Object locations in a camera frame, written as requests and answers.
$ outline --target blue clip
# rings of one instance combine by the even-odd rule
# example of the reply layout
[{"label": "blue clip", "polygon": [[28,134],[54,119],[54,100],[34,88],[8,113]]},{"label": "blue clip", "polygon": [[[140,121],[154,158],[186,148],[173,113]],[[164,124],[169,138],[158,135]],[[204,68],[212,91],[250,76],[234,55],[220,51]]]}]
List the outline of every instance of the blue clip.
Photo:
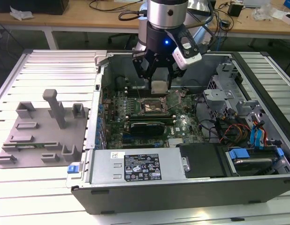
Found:
[{"label": "blue clip", "polygon": [[256,126],[252,127],[252,132],[250,133],[250,144],[254,144],[254,134],[255,134]]},{"label": "blue clip", "polygon": [[256,142],[255,142],[255,146],[258,147],[259,149],[263,149],[263,147],[260,144],[261,137],[262,137],[262,130],[259,129],[257,132],[257,137],[256,137]]},{"label": "blue clip", "polygon": [[79,165],[69,165],[67,169],[67,173],[79,173]]},{"label": "blue clip", "polygon": [[232,149],[231,151],[229,151],[229,156],[231,159],[250,157],[247,152],[247,149]]},{"label": "blue clip", "polygon": [[281,148],[277,148],[276,151],[277,151],[277,154],[278,154],[280,157],[283,157],[283,156],[284,156],[284,152],[283,152],[283,150],[282,150]]}]

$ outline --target white paper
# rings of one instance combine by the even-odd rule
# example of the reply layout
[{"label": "white paper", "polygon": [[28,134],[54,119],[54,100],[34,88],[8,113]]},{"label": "white paper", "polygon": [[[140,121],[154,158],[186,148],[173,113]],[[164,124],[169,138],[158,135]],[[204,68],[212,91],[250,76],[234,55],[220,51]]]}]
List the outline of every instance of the white paper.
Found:
[{"label": "white paper", "polygon": [[32,12],[22,12],[15,10],[14,8],[10,7],[11,12],[9,13],[12,17],[16,18],[17,20],[24,20],[24,19],[31,19],[34,18]]},{"label": "white paper", "polygon": [[273,13],[271,14],[271,16],[272,16],[273,18],[276,18],[276,19],[281,20],[281,19],[284,17],[284,15],[286,15],[286,14],[287,14],[287,13],[284,12],[284,11],[281,11],[281,10],[277,10],[277,9],[275,9],[275,10],[273,10]]}]

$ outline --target robotic arm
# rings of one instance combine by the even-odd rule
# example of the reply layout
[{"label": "robotic arm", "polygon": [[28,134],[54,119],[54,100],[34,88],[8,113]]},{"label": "robotic arm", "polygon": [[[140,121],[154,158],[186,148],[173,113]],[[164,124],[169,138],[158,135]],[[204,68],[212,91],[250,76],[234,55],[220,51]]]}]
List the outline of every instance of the robotic arm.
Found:
[{"label": "robotic arm", "polygon": [[[170,89],[173,79],[182,77],[188,66],[202,59],[199,48],[188,31],[191,27],[183,24],[187,7],[188,0],[148,0],[146,49],[134,54],[133,64],[138,77],[148,80],[150,90],[152,76],[157,68],[168,69]],[[199,22],[192,27],[204,24]],[[146,69],[142,67],[144,59],[149,63]]]}]

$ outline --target black box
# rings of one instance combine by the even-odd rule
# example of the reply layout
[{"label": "black box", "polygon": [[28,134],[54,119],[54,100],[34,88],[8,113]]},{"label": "black box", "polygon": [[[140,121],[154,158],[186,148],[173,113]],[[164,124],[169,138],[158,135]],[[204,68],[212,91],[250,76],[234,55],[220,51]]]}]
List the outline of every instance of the black box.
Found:
[{"label": "black box", "polygon": [[68,3],[69,0],[0,0],[0,13],[9,13],[11,6],[23,12],[62,15]]},{"label": "black box", "polygon": [[235,16],[238,17],[241,13],[241,10],[243,9],[244,5],[243,4],[235,4],[235,3],[231,3],[229,5],[229,9],[228,9],[228,14],[230,16]]}]

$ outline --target floor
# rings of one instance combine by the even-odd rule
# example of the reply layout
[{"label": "floor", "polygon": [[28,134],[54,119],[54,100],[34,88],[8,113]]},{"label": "floor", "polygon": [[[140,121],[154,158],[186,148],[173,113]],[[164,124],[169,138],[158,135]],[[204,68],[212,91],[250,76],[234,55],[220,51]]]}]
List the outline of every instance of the floor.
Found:
[{"label": "floor", "polygon": [[[41,31],[12,31],[12,35],[26,49],[49,49],[44,33]],[[123,49],[128,36],[113,38],[111,44],[107,43],[109,33],[89,33],[89,43],[85,43],[84,34],[81,32],[55,32],[60,49]],[[270,56],[285,69],[290,63],[290,40],[257,39],[253,47],[249,47],[249,38],[227,38],[220,44],[220,51],[240,52],[268,52]],[[131,46],[137,43],[137,39],[131,42]],[[0,87],[7,78],[21,56],[22,48],[7,32],[2,33],[0,39]]]}]

